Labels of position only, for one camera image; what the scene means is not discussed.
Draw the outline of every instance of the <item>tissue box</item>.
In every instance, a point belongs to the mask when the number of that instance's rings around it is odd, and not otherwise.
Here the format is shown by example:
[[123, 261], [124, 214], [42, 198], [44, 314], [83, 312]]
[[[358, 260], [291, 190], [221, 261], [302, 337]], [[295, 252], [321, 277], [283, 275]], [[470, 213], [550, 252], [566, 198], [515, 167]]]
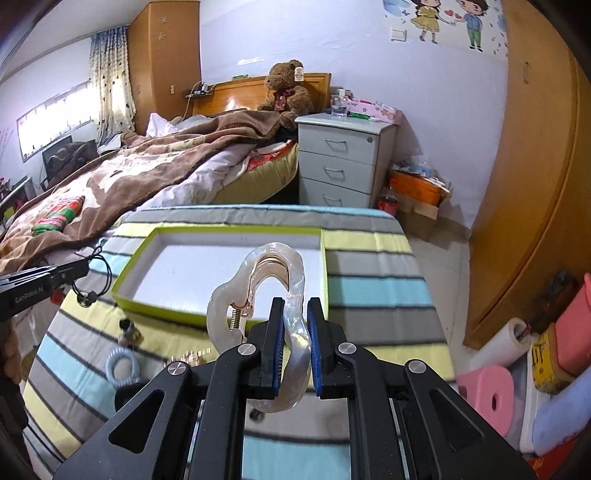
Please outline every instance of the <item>tissue box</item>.
[[368, 102], [367, 100], [359, 100], [357, 98], [349, 100], [349, 112], [373, 116], [389, 124], [400, 125], [402, 123], [401, 110], [396, 110], [381, 103]]

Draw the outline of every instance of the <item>drawer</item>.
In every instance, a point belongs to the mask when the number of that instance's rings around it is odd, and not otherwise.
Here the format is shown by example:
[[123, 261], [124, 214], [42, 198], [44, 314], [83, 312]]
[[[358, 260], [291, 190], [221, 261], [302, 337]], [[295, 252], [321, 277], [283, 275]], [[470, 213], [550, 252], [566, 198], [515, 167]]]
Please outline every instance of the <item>drawer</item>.
[[370, 195], [300, 177], [300, 204], [324, 207], [369, 207]]
[[377, 135], [343, 128], [299, 125], [300, 151], [344, 158], [367, 165], [375, 163], [378, 140]]
[[374, 185], [374, 168], [370, 165], [301, 150], [298, 163], [300, 175], [306, 179], [320, 180], [362, 193], [371, 193]]

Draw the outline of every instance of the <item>red green cloth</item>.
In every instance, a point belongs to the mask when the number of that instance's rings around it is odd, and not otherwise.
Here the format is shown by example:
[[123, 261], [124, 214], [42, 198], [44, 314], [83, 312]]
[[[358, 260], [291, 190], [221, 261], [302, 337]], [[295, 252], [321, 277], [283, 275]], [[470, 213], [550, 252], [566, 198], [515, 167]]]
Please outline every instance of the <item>red green cloth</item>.
[[33, 235], [57, 230], [61, 232], [82, 211], [84, 196], [67, 198], [54, 205], [45, 217], [39, 220], [31, 229]]
[[249, 153], [247, 170], [251, 171], [268, 161], [275, 160], [279, 155], [283, 155], [296, 143], [288, 140], [287, 143], [278, 143], [268, 147], [257, 148]]

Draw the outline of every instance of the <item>translucent hair clip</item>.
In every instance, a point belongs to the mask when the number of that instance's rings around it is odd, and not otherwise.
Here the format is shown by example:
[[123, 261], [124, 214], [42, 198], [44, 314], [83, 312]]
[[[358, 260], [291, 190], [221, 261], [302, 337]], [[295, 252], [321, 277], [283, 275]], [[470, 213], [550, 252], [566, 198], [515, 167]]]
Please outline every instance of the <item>translucent hair clip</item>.
[[[282, 375], [279, 395], [274, 400], [249, 400], [257, 410], [273, 413], [297, 405], [310, 378], [310, 334], [304, 322], [304, 263], [298, 252], [281, 243], [255, 248], [242, 261], [236, 275], [216, 288], [207, 306], [207, 332], [218, 353], [244, 342], [246, 321], [254, 313], [255, 293], [269, 277], [287, 290], [283, 322], [285, 345], [290, 357]], [[233, 308], [228, 325], [228, 307]]]

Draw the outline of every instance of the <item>cartoon boy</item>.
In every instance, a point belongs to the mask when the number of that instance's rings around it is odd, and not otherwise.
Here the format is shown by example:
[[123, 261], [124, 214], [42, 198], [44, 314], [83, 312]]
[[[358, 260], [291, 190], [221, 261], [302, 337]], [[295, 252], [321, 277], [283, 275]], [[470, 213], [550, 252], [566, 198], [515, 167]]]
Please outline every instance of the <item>cartoon boy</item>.
[[466, 11], [463, 18], [457, 20], [458, 22], [465, 22], [468, 29], [468, 37], [470, 38], [470, 48], [482, 51], [480, 41], [482, 39], [482, 20], [479, 18], [488, 10], [486, 0], [457, 0], [460, 7]]

